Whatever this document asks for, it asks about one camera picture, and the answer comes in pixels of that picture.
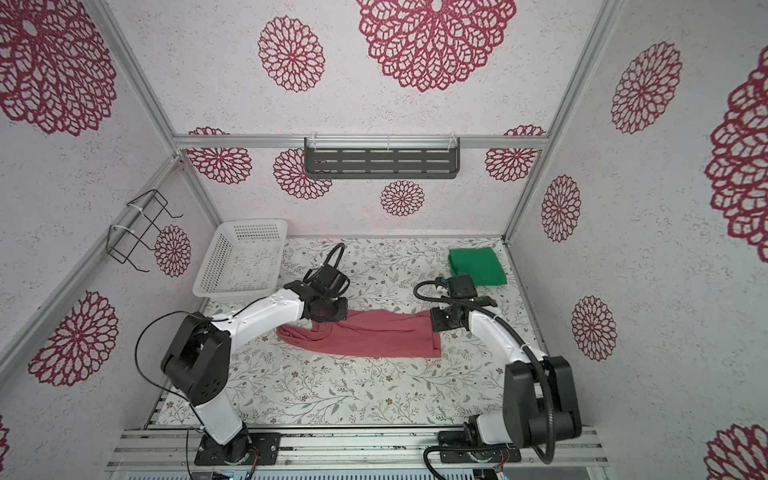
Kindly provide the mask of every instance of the pink cloth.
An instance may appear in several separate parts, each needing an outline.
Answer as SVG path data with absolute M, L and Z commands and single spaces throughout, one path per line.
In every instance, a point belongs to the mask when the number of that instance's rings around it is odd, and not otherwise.
M 350 310 L 343 322 L 312 322 L 311 330 L 282 325 L 277 336 L 290 345 L 331 355 L 440 358 L 440 334 L 432 331 L 428 310 L 415 315 Z

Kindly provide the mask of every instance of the red mandala print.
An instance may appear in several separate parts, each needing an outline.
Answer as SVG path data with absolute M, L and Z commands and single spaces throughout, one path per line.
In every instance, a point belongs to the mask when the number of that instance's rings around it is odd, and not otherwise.
M 574 307 L 571 331 L 578 349 L 600 362 L 616 347 L 616 322 L 608 305 L 599 298 L 586 296 Z
M 760 425 L 718 430 L 707 447 L 707 480 L 768 478 L 768 432 Z
M 445 90 L 488 62 L 514 0 L 357 0 L 368 55 L 403 87 Z
M 573 178 L 561 175 L 555 178 L 541 202 L 541 224 L 553 242 L 570 237 L 581 214 L 581 198 Z
M 664 41 L 639 54 L 621 74 L 611 113 L 616 128 L 633 134 L 664 113 L 680 83 L 680 51 Z
M 424 204 L 424 190 L 413 182 L 398 180 L 384 187 L 382 207 L 397 217 L 407 217 Z
M 118 318 L 109 300 L 99 292 L 85 292 L 27 370 L 40 383 L 73 386 L 101 368 L 117 337 Z
M 728 235 L 756 246 L 768 263 L 768 47 L 749 79 L 730 93 L 710 140 L 710 205 L 728 219 Z
M 314 180 L 307 177 L 304 169 L 304 150 L 301 148 L 280 152 L 273 165 L 273 174 L 280 188 L 304 200 L 322 197 L 333 185 L 331 180 Z
M 77 0 L 3 0 L 0 103 L 11 120 L 78 136 L 110 116 L 116 72 Z
M 195 128 L 190 135 L 228 135 L 218 128 Z M 188 148 L 197 171 L 220 184 L 238 184 L 250 175 L 250 157 L 245 148 Z
M 2 424 L 2 415 L 0 415 L 0 472 L 2 472 L 2 461 L 5 460 L 5 454 L 11 447 L 8 446 L 8 429 Z
M 267 22 L 259 38 L 259 56 L 270 78 L 290 91 L 309 90 L 325 71 L 323 47 L 310 27 L 295 18 Z
M 187 271 L 192 257 L 190 239 L 181 228 L 168 225 L 154 241 L 154 259 L 168 276 L 180 276 Z
M 520 125 L 504 135 L 544 135 L 544 128 Z M 528 175 L 538 151 L 533 148 L 493 148 L 485 154 L 485 169 L 491 177 L 505 182 L 519 180 Z

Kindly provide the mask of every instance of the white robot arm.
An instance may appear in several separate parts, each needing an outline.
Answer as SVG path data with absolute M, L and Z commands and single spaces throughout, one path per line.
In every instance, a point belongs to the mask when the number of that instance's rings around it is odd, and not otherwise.
M 330 259 L 339 252 L 336 264 Z M 339 322 L 346 318 L 347 302 L 341 295 L 349 279 L 337 267 L 344 244 L 337 244 L 325 263 L 303 280 L 288 283 L 273 295 L 256 300 L 236 313 L 205 317 L 188 315 L 181 323 L 161 363 L 171 383 L 189 399 L 203 423 L 201 451 L 237 465 L 250 455 L 248 428 L 235 411 L 225 389 L 230 356 L 252 339 L 284 323 L 308 318 Z
M 271 296 L 257 300 L 236 313 L 203 317 L 187 316 L 161 363 L 173 385 L 190 400 L 205 428 L 201 452 L 237 465 L 248 460 L 251 439 L 225 389 L 229 359 L 242 346 L 280 325 L 301 318 L 317 322 L 338 322 L 346 318 L 346 291 L 349 279 L 330 257 L 314 274 L 285 285 Z M 424 297 L 418 289 L 426 284 L 445 287 L 448 296 Z M 494 361 L 505 367 L 503 408 L 468 420 L 466 445 L 551 444 L 552 437 L 574 438 L 581 434 L 571 368 L 561 357 L 523 344 L 515 331 L 499 316 L 495 302 L 478 296 L 469 276 L 422 282 L 414 289 L 422 300 L 448 303 L 431 310 L 432 329 L 441 332 L 465 328 L 483 341 Z M 537 399 L 536 382 L 545 382 L 542 391 L 549 399 Z

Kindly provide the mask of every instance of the green cloth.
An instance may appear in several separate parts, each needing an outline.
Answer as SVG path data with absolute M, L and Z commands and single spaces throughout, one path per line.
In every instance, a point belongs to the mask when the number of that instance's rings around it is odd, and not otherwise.
M 469 275 L 476 286 L 506 285 L 507 276 L 491 247 L 457 248 L 448 254 L 454 275 Z

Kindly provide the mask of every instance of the floor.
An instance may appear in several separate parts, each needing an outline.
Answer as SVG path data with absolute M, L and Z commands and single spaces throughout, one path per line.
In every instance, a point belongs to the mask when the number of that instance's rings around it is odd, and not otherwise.
M 535 342 L 498 238 L 340 240 L 346 252 L 339 269 L 352 282 L 346 293 L 349 308 L 405 313 L 434 306 L 417 300 L 412 288 L 419 281 L 450 275 L 450 249 L 492 247 L 509 283 L 478 291 L 498 302 L 526 342 Z M 338 241 L 288 239 L 280 285 L 320 265 Z M 212 301 L 205 313 L 237 307 Z M 491 362 L 482 342 L 460 329 L 441 337 L 441 359 L 373 359 L 309 352 L 285 344 L 271 331 L 232 356 L 227 391 L 249 424 L 456 424 L 500 408 L 502 369 Z M 161 400 L 158 409 L 158 424 L 194 424 L 189 405 L 173 395 Z

